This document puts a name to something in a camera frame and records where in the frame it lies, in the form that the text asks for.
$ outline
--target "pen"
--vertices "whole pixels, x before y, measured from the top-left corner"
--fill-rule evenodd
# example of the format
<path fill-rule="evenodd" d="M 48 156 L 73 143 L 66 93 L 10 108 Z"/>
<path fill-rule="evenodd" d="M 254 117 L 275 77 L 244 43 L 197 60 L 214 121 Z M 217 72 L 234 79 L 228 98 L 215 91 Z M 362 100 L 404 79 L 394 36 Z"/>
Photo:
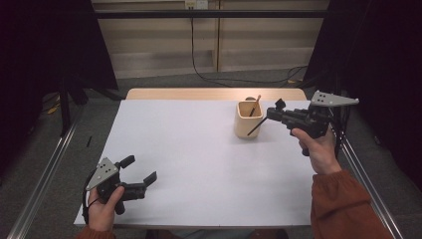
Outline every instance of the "pen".
<path fill-rule="evenodd" d="M 258 101 L 260 100 L 260 98 L 261 98 L 261 95 L 258 95 L 258 98 L 257 98 L 257 100 L 256 100 L 256 101 L 255 101 L 255 103 L 254 103 L 254 107 L 252 108 L 252 111 L 251 111 L 251 113 L 249 114 L 249 117 L 251 117 L 251 116 L 254 114 L 255 108 L 257 107 L 257 105 L 258 105 Z"/>

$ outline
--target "pen holder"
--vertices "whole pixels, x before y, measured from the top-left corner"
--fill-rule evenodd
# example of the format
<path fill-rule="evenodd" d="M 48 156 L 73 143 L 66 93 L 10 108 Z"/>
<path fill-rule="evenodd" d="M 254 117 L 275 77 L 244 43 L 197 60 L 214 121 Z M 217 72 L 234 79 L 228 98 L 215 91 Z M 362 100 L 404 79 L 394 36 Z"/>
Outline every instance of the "pen holder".
<path fill-rule="evenodd" d="M 263 113 L 261 110 L 261 104 L 257 103 L 254 113 L 250 116 L 252 109 L 254 108 L 255 101 L 244 101 L 238 102 L 236 106 L 235 116 L 235 135 L 239 138 L 255 138 L 260 132 L 260 127 L 255 129 L 250 135 L 248 132 L 252 130 L 262 119 Z"/>

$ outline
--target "wall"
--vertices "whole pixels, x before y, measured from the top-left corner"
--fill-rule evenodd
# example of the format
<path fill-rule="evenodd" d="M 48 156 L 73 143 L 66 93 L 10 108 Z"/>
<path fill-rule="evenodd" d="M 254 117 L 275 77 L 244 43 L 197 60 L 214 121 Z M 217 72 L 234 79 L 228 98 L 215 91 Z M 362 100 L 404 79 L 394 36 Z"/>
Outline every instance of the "wall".
<path fill-rule="evenodd" d="M 184 1 L 93 0 L 97 10 L 182 10 Z M 209 9 L 323 10 L 328 0 L 209 0 Z M 99 20 L 117 78 L 193 73 L 190 19 Z M 322 19 L 195 19 L 200 72 L 307 65 Z"/>

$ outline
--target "table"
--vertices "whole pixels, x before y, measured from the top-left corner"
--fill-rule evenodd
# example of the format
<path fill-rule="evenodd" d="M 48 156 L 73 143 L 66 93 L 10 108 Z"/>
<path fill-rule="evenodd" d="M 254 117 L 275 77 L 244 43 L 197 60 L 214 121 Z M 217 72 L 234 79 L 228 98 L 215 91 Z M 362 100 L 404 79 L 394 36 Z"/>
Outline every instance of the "table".
<path fill-rule="evenodd" d="M 298 141 L 272 120 L 254 140 L 233 133 L 236 103 L 258 95 L 264 109 L 273 107 L 279 98 L 305 98 L 296 89 L 131 90 L 130 100 L 120 104 L 102 157 L 118 161 L 135 156 L 134 166 L 121 173 L 122 181 L 134 183 L 153 170 L 158 179 L 144 200 L 124 203 L 126 212 L 115 224 L 160 228 L 310 225 L 314 172 Z M 307 101 L 287 101 L 289 110 L 308 105 Z M 81 219 L 78 216 L 75 223 L 83 223 Z"/>
<path fill-rule="evenodd" d="M 304 91 L 300 89 L 273 88 L 177 88 L 177 89 L 132 89 L 127 100 L 229 100 L 243 101 L 246 97 L 257 97 L 261 101 L 305 101 Z"/>

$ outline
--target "metal bar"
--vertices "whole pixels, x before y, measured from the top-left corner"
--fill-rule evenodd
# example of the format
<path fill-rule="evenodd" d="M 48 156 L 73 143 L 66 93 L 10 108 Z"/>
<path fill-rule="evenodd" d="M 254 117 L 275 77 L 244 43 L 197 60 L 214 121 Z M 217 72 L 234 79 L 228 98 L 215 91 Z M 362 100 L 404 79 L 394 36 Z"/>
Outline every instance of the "metal bar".
<path fill-rule="evenodd" d="M 401 234 L 393 217 L 391 216 L 390 211 L 386 207 L 384 201 L 379 196 L 375 187 L 373 186 L 371 180 L 366 174 L 366 171 L 364 170 L 362 164 L 360 163 L 356 153 L 354 152 L 345 135 L 343 135 L 342 137 L 341 148 L 354 173 L 354 176 L 366 188 L 370 197 L 372 198 L 372 208 L 380 218 L 381 222 L 390 231 L 391 235 L 395 239 L 403 239 L 403 235 Z"/>
<path fill-rule="evenodd" d="M 325 10 L 97 10 L 98 19 L 137 18 L 324 18 Z"/>
<path fill-rule="evenodd" d="M 40 180 L 37 183 L 34 191 L 32 192 L 30 198 L 28 199 L 24 209 L 16 220 L 15 224 L 12 227 L 7 239 L 21 239 L 25 238 L 28 230 L 34 220 L 41 203 L 46 195 L 47 189 L 51 184 L 51 180 L 55 175 L 57 168 L 59 167 L 60 161 L 65 154 L 66 148 L 69 145 L 69 142 L 72 139 L 72 136 L 75 132 L 76 125 L 81 119 L 83 109 L 78 109 L 74 123 L 69 128 L 68 132 L 59 139 L 59 142 L 56 146 L 55 151 L 50 157 L 49 162 L 47 163 L 46 169 L 44 170 Z"/>

